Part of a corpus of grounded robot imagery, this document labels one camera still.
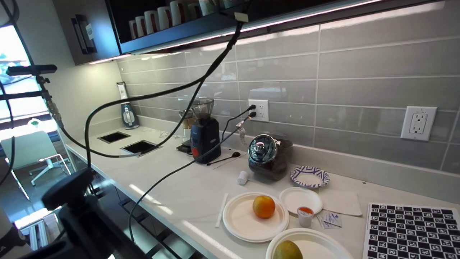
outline gray tile backsplash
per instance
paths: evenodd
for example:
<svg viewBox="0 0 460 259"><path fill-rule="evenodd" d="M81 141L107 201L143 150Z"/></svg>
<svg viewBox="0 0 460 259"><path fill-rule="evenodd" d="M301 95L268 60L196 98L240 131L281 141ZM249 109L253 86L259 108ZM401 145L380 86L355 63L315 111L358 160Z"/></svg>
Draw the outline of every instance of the gray tile backsplash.
<svg viewBox="0 0 460 259"><path fill-rule="evenodd" d="M460 145L450 145L446 161L443 165L443 171L460 173Z"/></svg>
<svg viewBox="0 0 460 259"><path fill-rule="evenodd" d="M458 125L455 128L453 142L460 144L460 112L458 114Z"/></svg>
<svg viewBox="0 0 460 259"><path fill-rule="evenodd" d="M317 80L240 82L242 99L315 103Z"/></svg>
<svg viewBox="0 0 460 259"><path fill-rule="evenodd" d="M269 115L276 122L314 125L315 105L271 102Z"/></svg>
<svg viewBox="0 0 460 259"><path fill-rule="evenodd" d="M440 168L447 144L406 141L391 137L367 135L318 128L318 148L374 157L427 168Z"/></svg>
<svg viewBox="0 0 460 259"><path fill-rule="evenodd" d="M269 99L271 119L248 122L249 134L460 173L459 9L447 0L240 40L199 96L216 99L222 128L248 99ZM144 95L203 76L223 46L118 66L130 95ZM140 101L137 111L179 121L193 91ZM430 141L400 138L406 106L439 108Z"/></svg>
<svg viewBox="0 0 460 259"><path fill-rule="evenodd" d="M460 37L321 55L320 78L459 75Z"/></svg>
<svg viewBox="0 0 460 259"><path fill-rule="evenodd" d="M239 62L240 80L314 79L318 55L281 56Z"/></svg>
<svg viewBox="0 0 460 259"><path fill-rule="evenodd" d="M459 109L460 76L332 79L318 82L318 103Z"/></svg>

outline upper cabinet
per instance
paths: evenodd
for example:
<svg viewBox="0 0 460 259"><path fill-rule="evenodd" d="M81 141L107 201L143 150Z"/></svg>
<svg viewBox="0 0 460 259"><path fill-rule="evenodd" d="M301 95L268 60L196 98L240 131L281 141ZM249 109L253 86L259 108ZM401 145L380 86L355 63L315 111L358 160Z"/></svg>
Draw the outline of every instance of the upper cabinet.
<svg viewBox="0 0 460 259"><path fill-rule="evenodd" d="M437 0L54 0L75 63L226 42Z"/></svg>
<svg viewBox="0 0 460 259"><path fill-rule="evenodd" d="M242 37L274 33L436 0L107 0L123 53L161 52L229 40L235 11Z"/></svg>
<svg viewBox="0 0 460 259"><path fill-rule="evenodd" d="M77 65L118 56L105 0L54 0Z"/></svg>

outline plate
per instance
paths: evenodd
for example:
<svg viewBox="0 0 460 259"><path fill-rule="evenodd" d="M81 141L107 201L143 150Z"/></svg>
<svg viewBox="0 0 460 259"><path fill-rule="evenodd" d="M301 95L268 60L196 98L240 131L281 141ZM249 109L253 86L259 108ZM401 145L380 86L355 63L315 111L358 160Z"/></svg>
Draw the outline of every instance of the plate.
<svg viewBox="0 0 460 259"><path fill-rule="evenodd" d="M271 242L266 259L274 259L275 249L284 240L295 242L304 257L351 259L351 253L335 239L312 229L289 229Z"/></svg>
<svg viewBox="0 0 460 259"><path fill-rule="evenodd" d="M292 214L298 214L299 207L309 207L317 214L324 206L321 197L315 191L301 187L285 188L279 194L279 200Z"/></svg>
<svg viewBox="0 0 460 259"><path fill-rule="evenodd" d="M271 196L276 203L275 214L271 219L259 219L253 213L256 196L271 196L266 193L243 193L232 198L223 214L226 229L238 239L263 243L272 240L278 233L288 229L289 213L285 206Z"/></svg>
<svg viewBox="0 0 460 259"><path fill-rule="evenodd" d="M317 167L301 165L289 174L291 180L307 188L320 188L330 183L331 177L327 171Z"/></svg>

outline electrical outlet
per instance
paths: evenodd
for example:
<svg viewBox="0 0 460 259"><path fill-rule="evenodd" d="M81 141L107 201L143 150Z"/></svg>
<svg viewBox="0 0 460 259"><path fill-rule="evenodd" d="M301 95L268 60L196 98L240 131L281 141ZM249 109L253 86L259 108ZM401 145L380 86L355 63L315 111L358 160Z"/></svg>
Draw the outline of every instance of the electrical outlet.
<svg viewBox="0 0 460 259"><path fill-rule="evenodd" d="M269 121L269 101L268 99L249 99L249 106L256 105L256 121Z"/></svg>
<svg viewBox="0 0 460 259"><path fill-rule="evenodd" d="M436 106L407 106L401 138L429 141L436 109Z"/></svg>

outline grinder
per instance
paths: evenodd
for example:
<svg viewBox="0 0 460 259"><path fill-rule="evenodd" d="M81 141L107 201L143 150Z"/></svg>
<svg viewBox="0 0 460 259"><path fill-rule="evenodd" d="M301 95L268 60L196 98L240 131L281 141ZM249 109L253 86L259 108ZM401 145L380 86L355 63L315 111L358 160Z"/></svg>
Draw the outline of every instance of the grinder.
<svg viewBox="0 0 460 259"><path fill-rule="evenodd" d="M196 99L193 102L193 106L190 108L193 115L196 116L196 122L190 128L192 155L200 164L213 161L222 154L220 145L215 148L220 142L220 138L219 122L212 116L213 106L213 98L200 98Z"/></svg>
<svg viewBox="0 0 460 259"><path fill-rule="evenodd" d="M282 137L258 135L249 144L249 167L255 174L281 180L286 174L292 142Z"/></svg>

